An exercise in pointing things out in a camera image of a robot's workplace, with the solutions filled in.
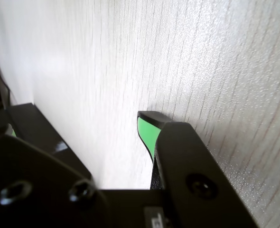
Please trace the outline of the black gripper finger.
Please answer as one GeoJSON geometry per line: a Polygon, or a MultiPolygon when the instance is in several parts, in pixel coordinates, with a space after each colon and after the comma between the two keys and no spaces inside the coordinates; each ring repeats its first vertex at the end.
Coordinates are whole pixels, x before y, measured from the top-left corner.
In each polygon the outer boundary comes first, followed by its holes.
{"type": "Polygon", "coordinates": [[[157,111],[139,111],[137,130],[159,172],[181,228],[255,228],[256,222],[217,162],[185,122],[157,111]]]}
{"type": "Polygon", "coordinates": [[[0,128],[0,228],[104,228],[94,183],[0,128]]]}

